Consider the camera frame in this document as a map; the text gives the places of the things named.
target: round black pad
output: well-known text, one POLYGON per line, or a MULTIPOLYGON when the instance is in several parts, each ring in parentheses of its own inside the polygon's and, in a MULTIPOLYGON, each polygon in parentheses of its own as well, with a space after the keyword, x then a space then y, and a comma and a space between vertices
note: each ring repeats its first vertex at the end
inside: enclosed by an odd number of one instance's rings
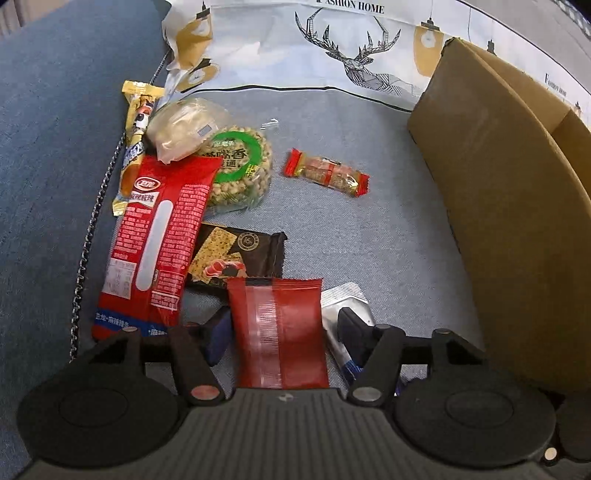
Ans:
POLYGON ((556 414, 558 438, 565 453, 582 462, 591 461, 591 391, 566 397, 556 414))
POLYGON ((556 422, 543 394, 473 365, 411 382, 396 400, 394 420, 425 453, 472 468, 539 458, 556 422))
POLYGON ((41 384, 17 413, 31 456, 78 468, 140 458, 166 442, 178 418, 177 400, 164 386, 107 364, 41 384))

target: red spicy strip package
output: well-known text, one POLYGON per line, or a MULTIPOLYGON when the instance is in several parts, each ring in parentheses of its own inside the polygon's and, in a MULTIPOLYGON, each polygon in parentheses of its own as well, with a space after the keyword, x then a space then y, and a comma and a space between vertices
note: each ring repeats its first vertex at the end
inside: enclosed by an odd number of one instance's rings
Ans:
POLYGON ((146 155, 115 237, 92 336, 123 327, 161 335, 178 309, 197 230, 221 158, 165 165, 146 155))
POLYGON ((328 388, 322 279, 228 278, 239 386, 328 388))

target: black cracker package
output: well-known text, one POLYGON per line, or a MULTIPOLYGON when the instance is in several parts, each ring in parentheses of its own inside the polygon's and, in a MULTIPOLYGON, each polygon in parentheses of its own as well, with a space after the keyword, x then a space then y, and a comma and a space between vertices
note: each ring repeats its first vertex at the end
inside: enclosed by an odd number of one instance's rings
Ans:
POLYGON ((186 286, 225 293, 228 278, 281 278, 285 257, 283 232, 262 233, 202 223, 186 286))

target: black ribbed surface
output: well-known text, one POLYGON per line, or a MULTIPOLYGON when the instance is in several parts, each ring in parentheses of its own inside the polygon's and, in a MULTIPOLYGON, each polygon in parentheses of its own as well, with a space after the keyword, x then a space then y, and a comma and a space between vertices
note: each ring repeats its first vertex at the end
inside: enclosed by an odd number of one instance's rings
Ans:
POLYGON ((550 480, 535 464, 464 471, 425 458, 384 415, 337 390, 237 390, 191 411, 174 438, 143 460, 100 471, 36 462, 22 480, 550 480))

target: gold wrapper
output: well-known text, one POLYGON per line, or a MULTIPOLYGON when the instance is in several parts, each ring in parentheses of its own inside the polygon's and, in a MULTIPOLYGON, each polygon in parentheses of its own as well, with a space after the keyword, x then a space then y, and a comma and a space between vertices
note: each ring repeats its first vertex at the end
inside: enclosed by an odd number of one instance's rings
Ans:
POLYGON ((144 158, 143 137, 156 101, 164 95, 164 89, 143 82, 126 80, 121 92, 129 102, 125 121, 125 156, 119 179, 119 191, 113 200, 113 215, 123 215, 139 167, 144 158))

